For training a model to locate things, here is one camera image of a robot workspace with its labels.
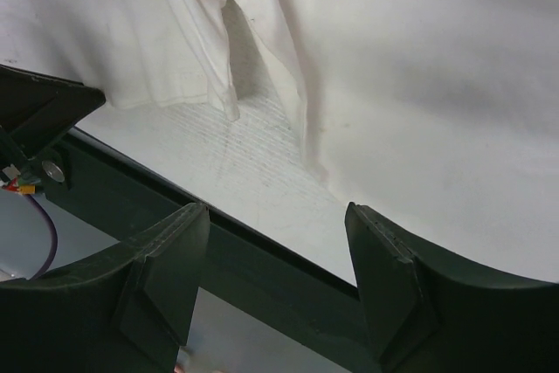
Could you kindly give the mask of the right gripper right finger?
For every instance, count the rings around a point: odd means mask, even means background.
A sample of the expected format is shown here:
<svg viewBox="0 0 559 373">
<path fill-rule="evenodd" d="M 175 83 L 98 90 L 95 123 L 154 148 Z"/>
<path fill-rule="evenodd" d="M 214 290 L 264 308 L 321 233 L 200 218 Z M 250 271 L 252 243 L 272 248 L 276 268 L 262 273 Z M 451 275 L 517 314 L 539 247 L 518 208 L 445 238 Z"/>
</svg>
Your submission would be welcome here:
<svg viewBox="0 0 559 373">
<path fill-rule="evenodd" d="M 557 371 L 556 284 L 466 259 L 364 205 L 348 206 L 345 226 L 383 371 Z"/>
</svg>

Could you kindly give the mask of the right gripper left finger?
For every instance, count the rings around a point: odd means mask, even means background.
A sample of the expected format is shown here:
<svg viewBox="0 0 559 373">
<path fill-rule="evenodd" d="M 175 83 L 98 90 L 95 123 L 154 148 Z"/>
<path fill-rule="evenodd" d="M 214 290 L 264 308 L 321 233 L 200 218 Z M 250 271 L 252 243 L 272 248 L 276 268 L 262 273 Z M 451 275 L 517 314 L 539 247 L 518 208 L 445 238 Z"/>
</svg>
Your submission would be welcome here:
<svg viewBox="0 0 559 373">
<path fill-rule="evenodd" d="M 189 337 L 210 217 L 188 204 L 35 280 L 1 285 L 4 372 L 170 372 Z"/>
</svg>

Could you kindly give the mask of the white t-shirt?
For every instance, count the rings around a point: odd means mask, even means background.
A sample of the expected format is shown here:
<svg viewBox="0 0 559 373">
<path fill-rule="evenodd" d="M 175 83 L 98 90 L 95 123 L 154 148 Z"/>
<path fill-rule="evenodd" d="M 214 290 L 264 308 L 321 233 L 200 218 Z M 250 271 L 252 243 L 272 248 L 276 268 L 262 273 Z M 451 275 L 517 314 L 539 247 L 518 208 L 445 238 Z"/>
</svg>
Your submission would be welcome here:
<svg viewBox="0 0 559 373">
<path fill-rule="evenodd" d="M 344 280 L 365 204 L 558 279 L 558 0 L 1 0 L 1 60 L 80 128 Z"/>
</svg>

